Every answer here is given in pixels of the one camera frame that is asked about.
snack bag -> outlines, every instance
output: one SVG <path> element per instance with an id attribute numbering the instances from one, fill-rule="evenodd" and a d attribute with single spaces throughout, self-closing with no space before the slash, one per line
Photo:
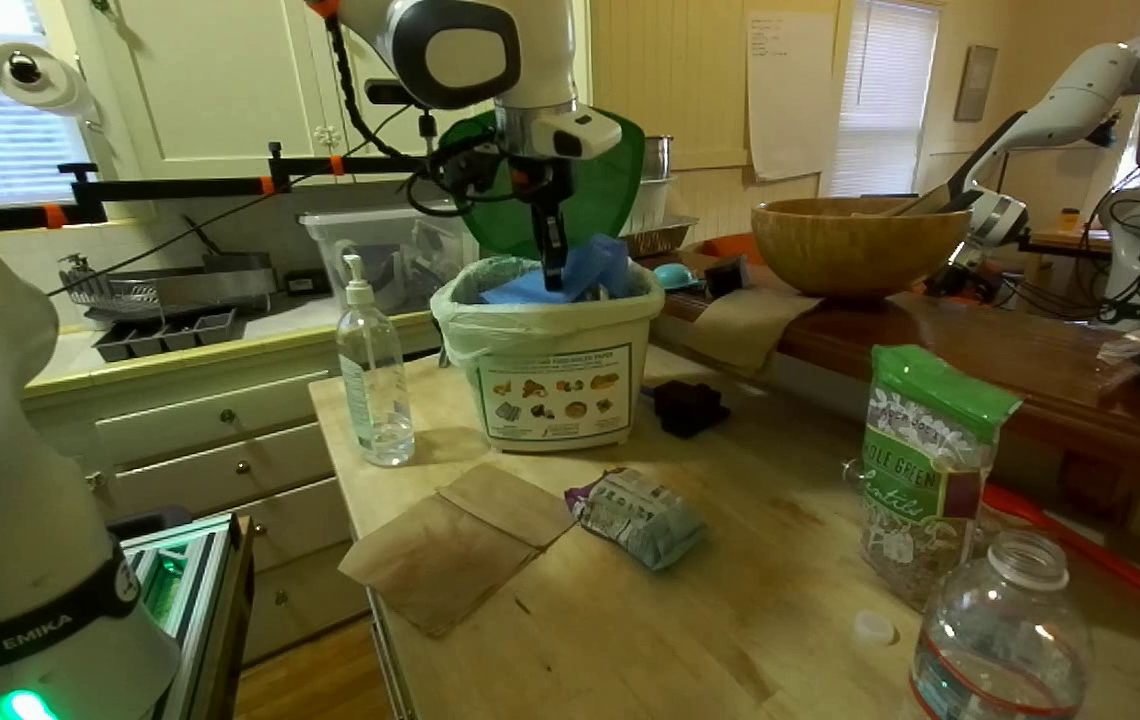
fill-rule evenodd
<path id="1" fill-rule="evenodd" d="M 1000 427 L 1020 397 L 917 343 L 874 348 L 859 445 L 864 561 L 911 608 L 967 561 Z"/>

water bottle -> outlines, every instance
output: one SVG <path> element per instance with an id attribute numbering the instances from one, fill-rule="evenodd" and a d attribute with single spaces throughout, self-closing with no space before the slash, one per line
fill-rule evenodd
<path id="1" fill-rule="evenodd" d="M 395 325 L 380 311 L 365 263 L 344 257 L 344 311 L 337 325 L 342 381 L 357 424 L 357 445 L 374 464 L 410 464 L 416 451 L 410 381 Z"/>
<path id="2" fill-rule="evenodd" d="M 1006 531 L 956 569 L 926 612 L 911 693 L 930 716 L 1077 716 L 1091 634 L 1072 612 L 1063 553 L 1037 531 Z"/>

brown paper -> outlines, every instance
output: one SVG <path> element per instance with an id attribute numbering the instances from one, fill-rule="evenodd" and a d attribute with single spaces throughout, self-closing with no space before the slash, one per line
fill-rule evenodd
<path id="1" fill-rule="evenodd" d="M 789 290 L 737 290 L 693 322 L 685 343 L 727 371 L 759 377 L 785 327 L 816 306 Z"/>
<path id="2" fill-rule="evenodd" d="M 342 572 L 424 636 L 449 636 L 569 526 L 557 498 L 479 464 L 365 536 Z"/>

